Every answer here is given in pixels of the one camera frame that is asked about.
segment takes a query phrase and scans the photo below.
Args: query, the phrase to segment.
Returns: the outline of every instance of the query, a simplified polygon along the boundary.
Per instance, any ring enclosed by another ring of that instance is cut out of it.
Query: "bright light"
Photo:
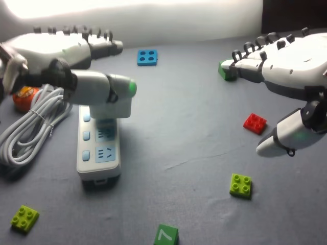
[[[100,8],[141,4],[189,4],[205,0],[4,0],[9,10],[19,18],[30,19]]]

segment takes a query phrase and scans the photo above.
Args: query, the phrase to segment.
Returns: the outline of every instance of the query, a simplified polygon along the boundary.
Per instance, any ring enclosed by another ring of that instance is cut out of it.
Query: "building block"
[[[229,193],[231,195],[250,199],[251,198],[251,177],[232,174]]]
[[[221,64],[223,63],[223,61],[219,62],[219,66],[218,66],[218,73],[220,74],[220,76],[225,80],[225,81],[234,81],[236,80],[236,76],[233,76],[232,73],[229,71],[224,71],[223,67],[221,66]]]
[[[167,224],[160,224],[154,245],[177,245],[178,228]]]
[[[243,124],[243,127],[260,135],[265,129],[266,122],[267,120],[252,113]]]
[[[158,60],[157,50],[139,50],[137,53],[138,66],[157,65],[157,60]]]
[[[22,205],[16,215],[12,218],[11,226],[14,229],[28,233],[38,217],[39,213],[37,211]]]

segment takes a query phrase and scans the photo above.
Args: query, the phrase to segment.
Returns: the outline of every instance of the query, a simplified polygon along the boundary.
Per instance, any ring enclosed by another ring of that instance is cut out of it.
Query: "green block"
[[[234,77],[231,72],[228,71],[224,71],[223,67],[221,66],[221,64],[224,61],[220,61],[219,62],[219,66],[218,66],[218,73],[221,75],[221,77],[226,80],[226,81],[234,81],[236,79],[236,77]]]
[[[251,198],[251,177],[232,174],[229,193],[241,198]]]
[[[154,245],[176,245],[178,242],[178,228],[166,224],[160,224]]]
[[[39,218],[39,213],[37,211],[22,205],[16,215],[12,218],[11,225],[13,228],[28,233],[37,218]]]

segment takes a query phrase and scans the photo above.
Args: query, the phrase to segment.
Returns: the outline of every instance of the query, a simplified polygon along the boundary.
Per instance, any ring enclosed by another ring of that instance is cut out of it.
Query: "white number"
[[[161,229],[161,230],[159,231],[159,237],[158,237],[158,240],[161,239],[161,235],[163,235],[163,236],[164,236],[165,238],[167,238],[169,241],[172,240],[172,238],[171,238],[169,235],[167,235],[167,234],[164,232],[163,229]]]

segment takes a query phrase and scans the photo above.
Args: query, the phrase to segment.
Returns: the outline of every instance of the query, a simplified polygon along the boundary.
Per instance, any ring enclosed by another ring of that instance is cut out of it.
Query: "orange object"
[[[16,108],[21,112],[28,112],[31,109],[31,102],[38,91],[38,88],[23,87],[20,91],[12,95]]]

